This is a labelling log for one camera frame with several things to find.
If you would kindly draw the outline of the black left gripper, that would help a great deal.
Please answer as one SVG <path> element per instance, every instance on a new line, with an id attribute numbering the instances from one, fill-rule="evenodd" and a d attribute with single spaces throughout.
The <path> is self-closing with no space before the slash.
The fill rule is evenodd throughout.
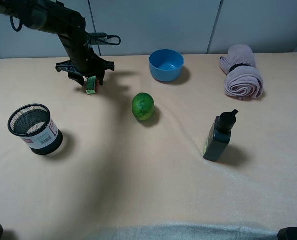
<path id="1" fill-rule="evenodd" d="M 84 77 L 95 75 L 99 85 L 103 86 L 105 72 L 114 71 L 114 62 L 102 59 L 89 47 L 66 48 L 65 50 L 70 60 L 57 63 L 55 69 L 58 73 L 67 72 L 68 78 L 82 87 L 85 85 Z"/>

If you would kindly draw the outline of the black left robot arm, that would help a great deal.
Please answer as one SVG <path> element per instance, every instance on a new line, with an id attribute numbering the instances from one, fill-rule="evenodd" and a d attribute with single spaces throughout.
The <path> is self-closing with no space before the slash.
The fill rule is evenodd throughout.
<path id="1" fill-rule="evenodd" d="M 67 72 L 68 78 L 84 86 L 85 79 L 94 77 L 104 83 L 106 71 L 114 71 L 115 64 L 95 54 L 94 45 L 112 45 L 114 35 L 104 32 L 88 33 L 86 19 L 62 2 L 51 0 L 0 0 L 0 14 L 19 20 L 22 27 L 57 35 L 69 60 L 57 63 L 57 72 Z"/>

